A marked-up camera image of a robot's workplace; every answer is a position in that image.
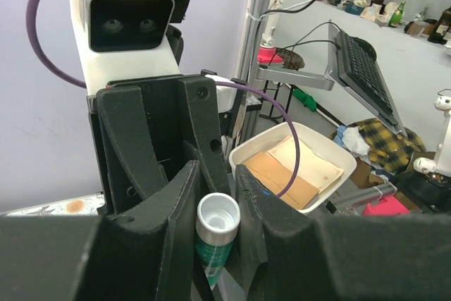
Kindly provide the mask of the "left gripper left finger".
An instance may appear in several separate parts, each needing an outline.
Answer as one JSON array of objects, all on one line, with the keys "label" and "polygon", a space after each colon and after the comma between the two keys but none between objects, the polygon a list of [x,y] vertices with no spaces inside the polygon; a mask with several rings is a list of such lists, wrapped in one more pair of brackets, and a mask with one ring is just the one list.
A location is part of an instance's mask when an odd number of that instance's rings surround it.
[{"label": "left gripper left finger", "polygon": [[199,163],[115,218],[1,219],[2,300],[189,300]]}]

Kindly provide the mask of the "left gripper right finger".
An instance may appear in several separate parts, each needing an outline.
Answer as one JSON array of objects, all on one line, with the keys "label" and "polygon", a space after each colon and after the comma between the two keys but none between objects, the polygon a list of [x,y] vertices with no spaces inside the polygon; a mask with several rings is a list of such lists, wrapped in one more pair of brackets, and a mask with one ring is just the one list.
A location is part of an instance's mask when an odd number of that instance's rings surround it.
[{"label": "left gripper right finger", "polygon": [[248,300],[449,300],[450,217],[310,218],[239,165],[234,277]]}]

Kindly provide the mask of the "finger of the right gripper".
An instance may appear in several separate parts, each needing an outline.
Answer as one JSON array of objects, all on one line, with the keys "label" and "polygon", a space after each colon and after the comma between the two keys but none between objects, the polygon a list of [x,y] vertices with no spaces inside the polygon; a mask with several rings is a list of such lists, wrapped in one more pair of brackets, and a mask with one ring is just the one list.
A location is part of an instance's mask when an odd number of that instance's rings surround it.
[{"label": "finger of the right gripper", "polygon": [[205,76],[183,76],[178,80],[183,148],[199,162],[201,192],[231,194],[222,151],[216,86]]},{"label": "finger of the right gripper", "polygon": [[157,161],[138,86],[113,87],[96,95],[104,144],[107,202],[111,209],[131,209],[167,183]]}]

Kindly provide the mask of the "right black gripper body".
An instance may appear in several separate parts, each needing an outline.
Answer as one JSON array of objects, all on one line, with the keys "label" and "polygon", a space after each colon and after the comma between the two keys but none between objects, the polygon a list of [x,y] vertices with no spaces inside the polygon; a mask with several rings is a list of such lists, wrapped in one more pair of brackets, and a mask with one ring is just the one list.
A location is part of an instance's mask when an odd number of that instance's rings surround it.
[{"label": "right black gripper body", "polygon": [[[109,82],[106,88],[101,89],[126,86],[138,86],[141,89],[147,126],[155,155],[158,163],[163,166],[168,183],[175,178],[188,161],[197,161],[188,156],[183,148],[178,98],[178,80],[183,76],[196,75],[210,78],[206,73],[166,75],[133,80],[117,80]],[[108,178],[106,176],[106,160],[97,112],[96,95],[97,93],[87,97],[87,107],[104,194],[104,205],[98,209],[98,212],[102,216],[117,216],[128,209],[111,209],[111,205],[107,202]]]}]

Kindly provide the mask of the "green white glue stick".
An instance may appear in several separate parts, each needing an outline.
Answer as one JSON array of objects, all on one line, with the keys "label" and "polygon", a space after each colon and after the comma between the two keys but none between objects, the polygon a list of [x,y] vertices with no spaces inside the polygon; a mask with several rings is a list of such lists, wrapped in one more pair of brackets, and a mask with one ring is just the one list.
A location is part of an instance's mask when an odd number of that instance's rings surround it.
[{"label": "green white glue stick", "polygon": [[210,288],[218,283],[240,225],[240,208],[227,194],[211,193],[197,206],[195,249]]}]

